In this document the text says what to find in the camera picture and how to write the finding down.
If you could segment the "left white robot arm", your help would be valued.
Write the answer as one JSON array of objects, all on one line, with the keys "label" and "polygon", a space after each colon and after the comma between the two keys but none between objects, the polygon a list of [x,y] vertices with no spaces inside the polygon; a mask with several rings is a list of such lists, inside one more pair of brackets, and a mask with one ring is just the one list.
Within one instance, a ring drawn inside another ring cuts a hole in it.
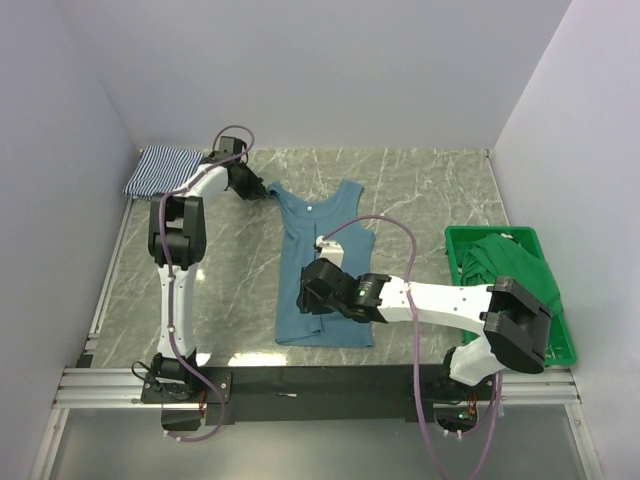
[{"label": "left white robot arm", "polygon": [[164,380],[179,402],[193,399],[200,388],[192,301],[207,246],[205,207],[227,190],[243,200],[266,196],[263,179],[247,165],[254,141],[219,133],[193,174],[151,198],[148,251],[160,278],[161,331],[149,375]]}]

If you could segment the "blue white striped tank top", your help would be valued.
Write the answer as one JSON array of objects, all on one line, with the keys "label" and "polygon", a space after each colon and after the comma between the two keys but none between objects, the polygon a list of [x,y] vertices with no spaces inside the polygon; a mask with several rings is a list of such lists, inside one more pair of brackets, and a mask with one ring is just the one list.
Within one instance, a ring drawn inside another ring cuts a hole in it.
[{"label": "blue white striped tank top", "polygon": [[148,145],[140,156],[123,194],[150,199],[156,193],[173,191],[197,170],[204,155],[196,149]]}]

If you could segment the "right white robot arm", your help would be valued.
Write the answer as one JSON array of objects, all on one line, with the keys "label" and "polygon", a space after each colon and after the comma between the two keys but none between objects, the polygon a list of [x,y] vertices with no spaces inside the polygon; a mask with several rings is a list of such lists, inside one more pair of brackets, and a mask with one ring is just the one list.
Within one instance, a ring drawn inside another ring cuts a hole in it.
[{"label": "right white robot arm", "polygon": [[510,277],[477,286],[406,282],[372,273],[354,278],[320,258],[301,271],[297,305],[304,314],[337,312],[359,323],[428,323],[475,334],[453,350],[439,374],[440,390],[452,399],[504,369],[524,374],[545,369],[551,312]]}]

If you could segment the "light blue tank top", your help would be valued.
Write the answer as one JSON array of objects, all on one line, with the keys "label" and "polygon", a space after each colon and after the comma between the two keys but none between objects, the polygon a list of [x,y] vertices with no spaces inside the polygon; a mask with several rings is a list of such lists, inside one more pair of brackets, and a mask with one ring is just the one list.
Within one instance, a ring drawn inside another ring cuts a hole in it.
[{"label": "light blue tank top", "polygon": [[357,278],[370,271],[375,234],[355,219],[364,187],[343,180],[328,199],[312,202],[298,198],[280,183],[268,187],[279,206],[284,227],[279,265],[275,341],[281,346],[369,348],[374,345],[371,325],[336,311],[303,313],[297,300],[301,274],[312,262],[332,266],[316,242],[330,235],[342,249],[340,269]]}]

